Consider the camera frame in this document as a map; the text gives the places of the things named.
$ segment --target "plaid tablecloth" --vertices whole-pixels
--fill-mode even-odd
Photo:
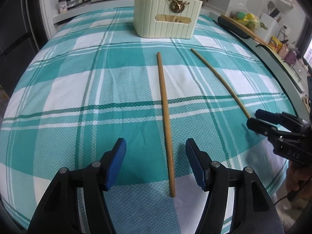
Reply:
[[[263,63],[208,17],[194,36],[143,39],[133,8],[94,11],[71,20],[37,54],[9,102],[0,132],[0,193],[8,212],[27,228],[60,167],[86,167],[118,137],[127,153],[115,186],[105,192],[117,233],[194,233],[207,198],[185,154],[194,138],[229,168],[251,166],[270,194],[286,163],[246,117],[196,49],[232,85],[248,111],[294,114]],[[175,198],[169,196],[156,53],[161,52],[172,127]],[[78,191],[88,232],[83,190]],[[231,221],[233,190],[223,233]]]

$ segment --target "black cable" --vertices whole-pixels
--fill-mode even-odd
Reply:
[[[308,180],[301,186],[299,187],[299,189],[297,190],[297,194],[309,183],[309,181],[312,179],[312,175],[308,178]],[[287,195],[280,198],[277,202],[274,203],[274,206],[279,203],[280,201],[282,201],[283,199],[286,199]]]

